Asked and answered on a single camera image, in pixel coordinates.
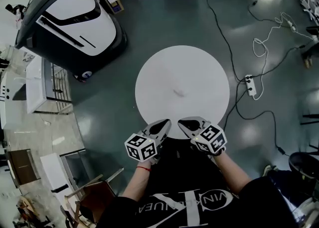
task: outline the power outlet socket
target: power outlet socket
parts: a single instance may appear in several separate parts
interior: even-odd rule
[[[249,96],[255,96],[257,92],[256,92],[255,82],[254,82],[254,79],[252,78],[252,75],[246,75],[245,81],[246,81],[246,86],[248,89]]]

